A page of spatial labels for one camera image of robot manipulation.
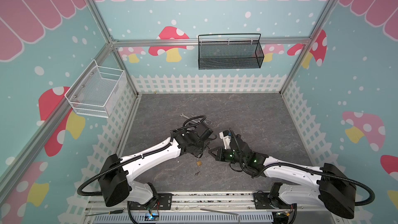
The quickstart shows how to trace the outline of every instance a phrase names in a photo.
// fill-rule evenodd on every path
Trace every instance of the light blue wall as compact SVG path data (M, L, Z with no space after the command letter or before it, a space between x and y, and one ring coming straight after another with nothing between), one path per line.
M324 4L325 1L319 0L97 2L111 35L118 40L155 39L166 26L179 28L189 38L208 33L261 33L263 37L309 36L312 23ZM250 17L246 18L246 12L251 13Z
M328 45L325 61L318 67L312 59L309 69L301 67L293 81L321 124L321 132L326 133L332 153L338 154L338 164L346 167L345 175L375 191L375 201L363 207L373 214L371 223L396 223L398 203L394 206L387 191L398 191L398 182L383 169L380 159L383 155L398 157L398 43L386 37L382 28L370 26L363 16L340 5L324 30ZM352 125L342 117L346 111L381 118L385 142L379 151L372 150L366 137L357 144L350 141L345 130ZM357 193L368 196L362 189Z

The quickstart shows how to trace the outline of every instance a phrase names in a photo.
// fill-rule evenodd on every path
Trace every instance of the yellow mushroom stem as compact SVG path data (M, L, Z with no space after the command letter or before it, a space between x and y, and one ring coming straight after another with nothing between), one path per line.
M136 54L131 54L131 55L129 55L129 62L130 63L137 63L137 62L140 62L140 59L138 59Z
M309 67L310 67L310 61L311 61L311 59L313 58L314 56L310 53L310 52L308 52L308 54L305 56L305 58L304 58L304 61L301 63L301 66L303 67L303 68L306 68L306 69L308 69Z
M270 62L270 61L272 61L272 53L265 54L263 62Z
M166 51L166 53L167 53L166 57L167 62L179 62L182 59L178 52L177 47L169 49L168 51Z

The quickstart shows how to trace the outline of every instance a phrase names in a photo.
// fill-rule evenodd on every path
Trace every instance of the marble-pattern floor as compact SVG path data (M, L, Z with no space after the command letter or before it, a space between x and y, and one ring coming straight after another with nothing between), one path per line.
M143 94L123 155L140 152L165 140L171 129L181 127L186 120L180 117L181 113L206 115L217 135L232 127L253 151L311 165L278 93ZM222 140L217 138L209 147L222 145ZM265 177L252 179L244 172L234 172L228 163L215 161L207 150L200 160L202 165L198 166L193 155L185 154L149 169L136 181L151 182L158 192L270 190L272 182L282 181Z

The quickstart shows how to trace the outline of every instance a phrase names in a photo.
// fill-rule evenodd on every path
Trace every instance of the metal rod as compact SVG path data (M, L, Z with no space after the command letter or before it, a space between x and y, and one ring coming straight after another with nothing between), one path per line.
M312 45L315 43L316 38L320 34L323 26L325 25L326 21L328 20L331 12L333 9L336 7L337 3L339 0L327 0L321 14L319 15L316 24L311 32L310 35L310 41L306 44L305 47L303 47L300 55L298 56L296 62L294 63L292 69L290 70L285 82L282 85L281 89L281 94L283 95L286 92L287 87L289 86L290 82L293 80L293 78L296 76L297 71L300 68L301 63L305 59L306 55L312 48Z
M223 211L217 211L217 210L211 210L211 209L206 209L206 208L201 208L200 210L202 211L209 211L209 212L215 212L215 213L220 213L220 214L232 214L236 215L238 217L238 224L240 224L240 215L236 213L231 213L231 212L223 212Z
M200 39L200 42L206 41L251 41L251 38L206 38ZM261 44L307 44L310 41L309 37L261 37ZM197 38L190 39L141 39L141 40L126 40L113 42L114 47L154 47L154 46L197 46Z

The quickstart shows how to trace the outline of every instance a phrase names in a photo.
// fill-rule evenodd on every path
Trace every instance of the red mushroom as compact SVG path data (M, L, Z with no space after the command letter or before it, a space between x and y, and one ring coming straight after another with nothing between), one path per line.
M346 129L346 134L353 143L357 144L362 137L366 137L375 152L383 146L386 131L379 116L361 112L343 112L343 119L342 124L348 123L353 126Z
M118 49L120 55L122 56L124 61L127 61L127 57L129 58L130 63L140 62L136 54L145 55L145 51L142 47L120 47Z
M266 44L263 45L264 60L263 62L272 61L272 54L283 54L285 48L282 44Z
M64 93L68 89L69 87L55 87L47 90L40 96L39 112L41 120L37 122L37 125L41 125L48 118L61 99L63 99ZM72 134L72 137L77 139L82 133L85 123L86 119L84 117L78 116L70 109L44 145L47 156L55 156L61 150L64 143L65 130L68 130Z
M315 43L312 45L310 51L304 58L304 61L302 62L301 66L303 68L308 69L310 67L310 61L312 57L315 58L316 64L318 66L321 66L325 60L327 44L328 41L326 38L326 32L324 30L321 30L321 33L319 34L318 38L316 38ZM295 56L299 54L299 52L301 52L303 46L304 46L303 44L296 44L287 51L287 54L290 56Z
M398 157L384 155L380 158L383 169L398 181Z
M1 206L1 221L4 224L20 224L25 215L27 202L33 203L36 207L41 205L50 187L48 183L37 184L35 182L47 166L47 162L34 162L27 169L6 202Z
M165 27L156 39L189 39L187 34L176 27L167 26ZM178 52L178 48L192 50L193 46L165 46L165 47L150 47L149 54L153 56L158 56L167 53L167 62L179 62L181 61L181 56Z

